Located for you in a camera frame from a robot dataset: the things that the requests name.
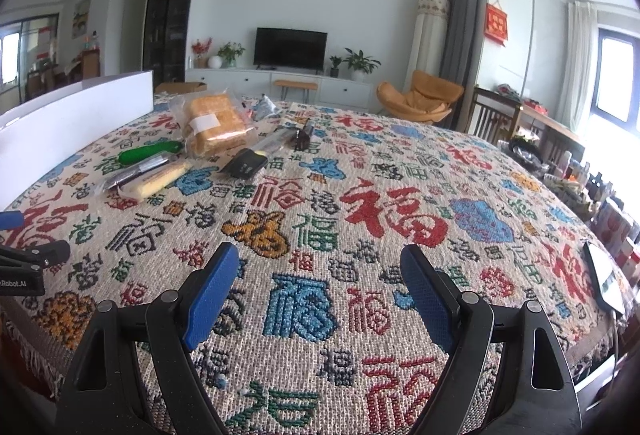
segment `tablecloth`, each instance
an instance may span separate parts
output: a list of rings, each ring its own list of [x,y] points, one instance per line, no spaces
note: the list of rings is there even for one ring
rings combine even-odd
[[[154,111],[72,155],[12,205],[25,224],[2,232],[18,248],[64,238],[71,259],[45,270],[46,295],[3,299],[9,332],[55,391],[95,306],[153,300],[178,288],[221,241],[241,267],[193,361],[233,433],[405,433],[446,362],[399,272],[420,245],[462,290],[490,303],[545,308],[573,371],[606,352],[607,318],[582,261],[597,240],[539,181],[493,146],[435,126],[333,108],[280,104],[316,121],[306,152],[282,150],[250,182],[194,161],[137,203],[93,187],[118,152],[180,137],[167,97]],[[619,274],[620,284],[625,281]],[[148,347],[138,346],[154,418],[170,428]],[[466,427],[490,397],[499,347]]]

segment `white label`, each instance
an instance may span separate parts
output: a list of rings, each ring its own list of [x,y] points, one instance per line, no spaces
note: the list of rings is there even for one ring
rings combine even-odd
[[[189,126],[193,129],[194,134],[199,134],[209,128],[220,126],[220,122],[215,114],[207,114],[206,116],[192,119]]]

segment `green handle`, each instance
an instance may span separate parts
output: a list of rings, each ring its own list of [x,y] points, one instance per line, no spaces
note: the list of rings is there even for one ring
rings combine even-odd
[[[125,150],[118,155],[118,162],[123,166],[129,166],[135,164],[141,160],[145,160],[158,152],[171,152],[177,154],[182,149],[182,143],[180,141],[162,141],[156,142],[156,144],[150,144],[148,146],[140,146],[139,148],[132,148],[131,150]]]

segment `white curtain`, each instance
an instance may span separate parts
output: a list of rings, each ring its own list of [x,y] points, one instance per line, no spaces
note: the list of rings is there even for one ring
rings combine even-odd
[[[440,73],[448,20],[449,0],[418,0],[414,43],[404,81],[405,92],[411,87],[414,70],[421,70],[433,76]]]
[[[591,2],[570,2],[566,67],[556,119],[578,135],[589,117],[597,63],[598,11]]]

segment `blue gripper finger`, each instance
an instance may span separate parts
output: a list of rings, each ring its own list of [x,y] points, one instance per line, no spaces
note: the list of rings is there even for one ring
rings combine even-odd
[[[207,265],[201,269],[204,281],[191,302],[186,329],[182,336],[190,351],[209,337],[229,289],[238,275],[239,266],[238,249],[232,243],[223,242]]]
[[[452,335],[452,311],[450,306],[447,306],[446,298],[436,291],[433,285],[435,278],[440,284],[444,285],[444,283],[419,247],[406,245],[402,249],[400,272],[431,340],[444,352],[452,354],[455,349]]]
[[[14,229],[24,225],[21,211],[0,211],[0,229]]]

